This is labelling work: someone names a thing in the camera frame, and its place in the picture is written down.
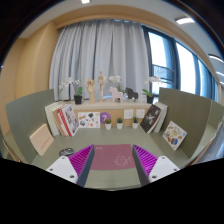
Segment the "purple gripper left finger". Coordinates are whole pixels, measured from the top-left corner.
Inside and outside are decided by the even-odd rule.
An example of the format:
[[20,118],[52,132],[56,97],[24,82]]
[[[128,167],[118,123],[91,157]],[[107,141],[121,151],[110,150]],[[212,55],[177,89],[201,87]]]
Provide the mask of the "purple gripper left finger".
[[59,157],[47,168],[47,171],[84,187],[94,155],[94,146],[87,146],[69,157]]

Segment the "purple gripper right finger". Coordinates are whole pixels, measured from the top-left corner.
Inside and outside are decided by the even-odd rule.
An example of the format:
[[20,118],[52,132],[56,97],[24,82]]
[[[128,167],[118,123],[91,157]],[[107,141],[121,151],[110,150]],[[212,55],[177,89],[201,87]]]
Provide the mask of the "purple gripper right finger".
[[132,155],[142,186],[179,171],[179,168],[168,157],[157,157],[140,146],[133,146]]

